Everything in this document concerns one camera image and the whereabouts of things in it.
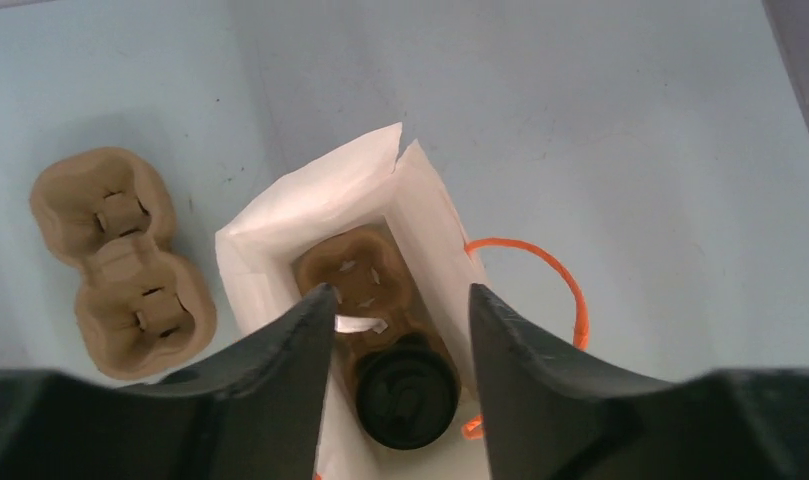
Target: light blue surface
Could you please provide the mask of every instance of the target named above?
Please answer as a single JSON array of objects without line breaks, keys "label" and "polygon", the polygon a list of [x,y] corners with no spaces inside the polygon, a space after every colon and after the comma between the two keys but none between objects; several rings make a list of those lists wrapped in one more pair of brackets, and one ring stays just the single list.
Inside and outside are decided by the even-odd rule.
[{"label": "light blue surface", "polygon": [[[100,146],[163,174],[178,250],[278,175],[403,120],[474,237],[535,242],[584,287],[590,352],[669,379],[809,364],[809,138],[759,2],[60,0],[0,10],[0,365],[96,377],[77,274],[27,208]],[[495,290],[570,338],[573,303],[521,253]]]}]

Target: cup holder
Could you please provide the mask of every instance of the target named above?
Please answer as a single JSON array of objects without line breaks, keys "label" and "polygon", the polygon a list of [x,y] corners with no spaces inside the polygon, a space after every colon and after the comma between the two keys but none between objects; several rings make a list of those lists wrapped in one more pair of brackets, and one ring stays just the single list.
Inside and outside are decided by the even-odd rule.
[{"label": "cup holder", "polygon": [[99,370],[135,380],[209,344],[215,305],[201,273],[170,252],[174,208],[144,160],[120,148],[62,160],[30,205],[48,249],[81,273],[75,313]]},{"label": "cup holder", "polygon": [[404,260],[380,232],[367,228],[352,233],[313,247],[299,264],[299,288],[332,285],[340,315],[383,317],[406,308],[413,287]]}]

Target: paper bag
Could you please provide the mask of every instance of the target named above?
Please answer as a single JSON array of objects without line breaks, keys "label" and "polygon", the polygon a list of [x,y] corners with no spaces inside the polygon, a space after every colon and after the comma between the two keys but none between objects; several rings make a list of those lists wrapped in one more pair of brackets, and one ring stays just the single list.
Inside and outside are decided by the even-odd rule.
[{"label": "paper bag", "polygon": [[[466,233],[425,152],[414,142],[399,157],[400,136],[401,124],[376,130],[280,178],[216,234],[219,269],[240,330],[248,334],[299,300],[292,264],[303,253],[353,228],[385,223],[456,364],[461,402],[476,402],[468,292],[472,283],[488,283],[486,273],[464,252]],[[331,377],[317,459],[323,480],[408,478],[402,476],[406,459],[460,461],[459,455],[443,460],[441,452],[402,457],[412,452],[380,447],[364,434],[350,402]],[[422,450],[455,442],[465,440],[452,428],[436,447]],[[482,446],[463,448],[485,455]],[[435,474],[421,468],[418,478],[455,478],[446,467]]]}]

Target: orange rope handle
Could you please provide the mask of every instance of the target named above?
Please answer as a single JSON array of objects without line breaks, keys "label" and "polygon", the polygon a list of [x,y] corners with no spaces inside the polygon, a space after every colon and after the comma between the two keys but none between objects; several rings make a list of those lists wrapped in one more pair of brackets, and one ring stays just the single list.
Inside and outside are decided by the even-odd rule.
[{"label": "orange rope handle", "polygon": [[466,440],[483,438],[483,415],[478,415],[463,425],[463,438]]},{"label": "orange rope handle", "polygon": [[[533,253],[539,258],[543,259],[545,263],[551,266],[560,275],[560,278],[569,286],[572,295],[575,297],[575,335],[572,343],[575,347],[586,350],[587,343],[589,342],[589,312],[587,310],[587,302],[584,300],[584,293],[581,291],[581,286],[575,281],[575,278],[569,273],[569,270],[563,266],[553,255],[539,248],[538,246],[524,242],[522,240],[514,240],[512,238],[498,238],[489,237],[482,238],[467,243],[463,249],[469,256],[472,252],[483,247],[507,247],[518,248],[526,252]],[[463,437],[467,440],[475,440],[483,438],[483,415],[478,415],[471,421],[463,426]]]}]

